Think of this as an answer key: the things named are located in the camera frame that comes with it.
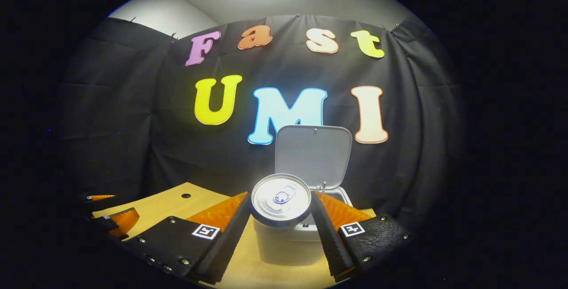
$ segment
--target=wooden table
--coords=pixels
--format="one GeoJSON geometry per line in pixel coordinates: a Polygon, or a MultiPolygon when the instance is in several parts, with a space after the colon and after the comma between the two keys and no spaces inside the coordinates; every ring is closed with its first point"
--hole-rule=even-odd
{"type": "MultiPolygon", "coordinates": [[[[93,212],[93,216],[99,218],[105,214],[115,214],[128,208],[136,208],[140,219],[128,232],[130,237],[134,237],[168,216],[188,218],[227,198],[229,196],[186,182],[135,202],[93,212]],[[182,194],[190,194],[191,197],[183,198],[182,194]]],[[[376,216],[372,209],[363,211],[372,217],[376,216]]],[[[329,275],[329,267],[321,244],[319,250],[321,250],[321,258],[312,265],[265,263],[260,258],[253,218],[250,216],[223,280],[215,285],[203,284],[219,289],[322,289],[331,287],[335,285],[335,281],[329,275]]]]}

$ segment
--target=letter m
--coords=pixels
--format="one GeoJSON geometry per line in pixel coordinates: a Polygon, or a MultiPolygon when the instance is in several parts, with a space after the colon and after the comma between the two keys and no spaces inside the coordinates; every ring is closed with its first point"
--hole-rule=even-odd
{"type": "Polygon", "coordinates": [[[248,141],[254,145],[272,143],[273,137],[268,133],[271,122],[275,133],[286,125],[321,126],[323,124],[323,101],[327,97],[327,92],[323,89],[304,89],[292,108],[288,108],[282,94],[276,88],[258,88],[253,95],[258,99],[258,112],[254,132],[249,135],[248,141]]]}

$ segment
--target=pull tab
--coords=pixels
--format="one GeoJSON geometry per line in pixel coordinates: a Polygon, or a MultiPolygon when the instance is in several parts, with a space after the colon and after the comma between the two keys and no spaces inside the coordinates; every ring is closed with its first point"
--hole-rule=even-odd
{"type": "Polygon", "coordinates": [[[276,204],[285,204],[290,201],[295,194],[296,188],[294,186],[287,185],[284,187],[284,190],[279,191],[276,196],[274,196],[274,202],[276,202],[276,204]]]}

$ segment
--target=white container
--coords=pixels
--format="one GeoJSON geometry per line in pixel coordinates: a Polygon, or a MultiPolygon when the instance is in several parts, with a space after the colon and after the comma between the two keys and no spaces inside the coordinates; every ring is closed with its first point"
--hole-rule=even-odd
{"type": "MultiPolygon", "coordinates": [[[[288,125],[276,135],[276,174],[292,174],[310,190],[319,190],[352,206],[343,182],[351,133],[343,127],[288,125]]],[[[321,240],[310,214],[290,228],[274,228],[254,220],[261,259],[275,265],[311,265],[323,255],[321,240]]]]}

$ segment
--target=aluminum can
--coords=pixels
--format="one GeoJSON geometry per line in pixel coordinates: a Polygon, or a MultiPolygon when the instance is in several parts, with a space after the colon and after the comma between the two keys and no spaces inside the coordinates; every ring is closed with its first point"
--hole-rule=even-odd
{"type": "Polygon", "coordinates": [[[310,188],[292,174],[272,174],[260,180],[250,195],[250,212],[262,224],[293,227],[310,214],[310,188]]]}

